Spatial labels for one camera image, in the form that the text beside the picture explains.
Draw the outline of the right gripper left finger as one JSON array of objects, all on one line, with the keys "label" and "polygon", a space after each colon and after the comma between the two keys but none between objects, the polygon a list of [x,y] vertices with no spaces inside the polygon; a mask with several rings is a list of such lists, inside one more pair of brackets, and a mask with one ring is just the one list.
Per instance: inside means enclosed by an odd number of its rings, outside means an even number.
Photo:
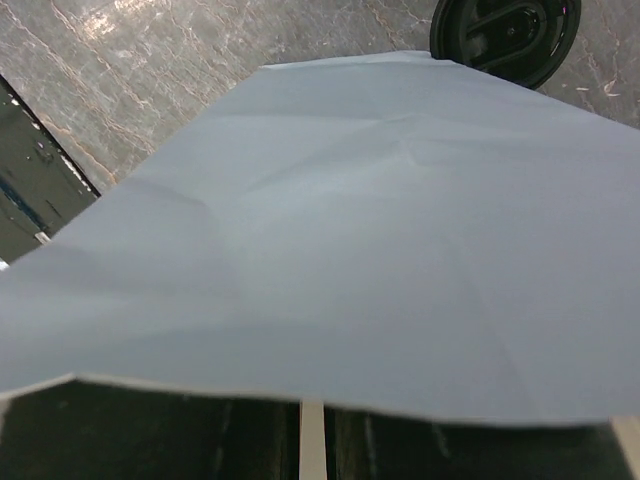
[{"label": "right gripper left finger", "polygon": [[4,479],[295,479],[295,403],[69,382],[1,405]]}]

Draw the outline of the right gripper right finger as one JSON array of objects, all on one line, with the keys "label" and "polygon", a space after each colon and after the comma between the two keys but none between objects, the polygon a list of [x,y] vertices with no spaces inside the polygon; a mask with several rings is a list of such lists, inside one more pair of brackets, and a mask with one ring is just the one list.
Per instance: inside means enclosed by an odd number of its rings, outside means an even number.
[{"label": "right gripper right finger", "polygon": [[494,428],[324,411],[331,479],[627,479],[608,425]]}]

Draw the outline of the light blue paper bag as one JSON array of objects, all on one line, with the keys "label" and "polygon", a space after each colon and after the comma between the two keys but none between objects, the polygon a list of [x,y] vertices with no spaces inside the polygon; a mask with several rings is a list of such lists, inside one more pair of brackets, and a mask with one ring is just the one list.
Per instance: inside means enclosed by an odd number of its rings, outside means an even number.
[{"label": "light blue paper bag", "polygon": [[69,382],[494,428],[639,475],[639,133],[415,51],[264,66],[1,276],[1,405]]}]

